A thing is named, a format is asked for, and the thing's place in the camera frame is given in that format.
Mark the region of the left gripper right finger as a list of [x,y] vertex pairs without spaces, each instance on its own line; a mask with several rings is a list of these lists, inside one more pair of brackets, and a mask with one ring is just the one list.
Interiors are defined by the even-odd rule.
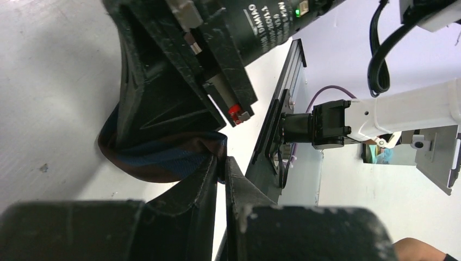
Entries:
[[226,159],[225,260],[396,260],[380,219],[365,208],[280,206]]

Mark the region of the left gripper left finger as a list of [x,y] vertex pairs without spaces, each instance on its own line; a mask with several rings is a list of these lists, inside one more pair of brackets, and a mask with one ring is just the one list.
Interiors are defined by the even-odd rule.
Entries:
[[1,260],[211,260],[217,162],[149,201],[24,202],[1,215]]

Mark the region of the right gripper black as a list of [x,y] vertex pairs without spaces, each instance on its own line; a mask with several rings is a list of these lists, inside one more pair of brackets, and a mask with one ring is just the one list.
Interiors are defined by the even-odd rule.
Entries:
[[104,1],[122,71],[115,147],[249,120],[246,66],[339,1]]

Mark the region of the navy striped tie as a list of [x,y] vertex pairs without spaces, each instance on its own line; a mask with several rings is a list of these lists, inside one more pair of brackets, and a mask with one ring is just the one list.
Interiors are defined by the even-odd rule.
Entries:
[[184,132],[117,149],[119,109],[115,107],[98,136],[102,154],[123,172],[151,183],[181,181],[198,171],[209,157],[217,160],[217,181],[225,183],[226,135],[216,131]]

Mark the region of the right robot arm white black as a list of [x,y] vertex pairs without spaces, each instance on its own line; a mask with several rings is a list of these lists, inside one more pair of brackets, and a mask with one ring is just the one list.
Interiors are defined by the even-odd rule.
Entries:
[[[250,119],[257,101],[245,67],[339,5],[339,1],[104,1],[122,54],[116,146],[174,133],[217,131]],[[414,27],[460,22],[460,1],[400,1],[401,27],[380,42],[380,1],[370,22],[368,100],[334,101],[282,115],[282,141],[315,148],[386,133],[460,124],[460,80],[384,96],[385,57]]]

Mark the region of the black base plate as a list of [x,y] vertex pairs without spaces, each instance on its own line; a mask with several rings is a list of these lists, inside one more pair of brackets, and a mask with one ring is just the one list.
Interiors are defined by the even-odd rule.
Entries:
[[306,65],[302,41],[293,40],[245,173],[263,194],[282,205],[318,204],[322,151],[282,140],[282,117],[305,112],[309,103]]

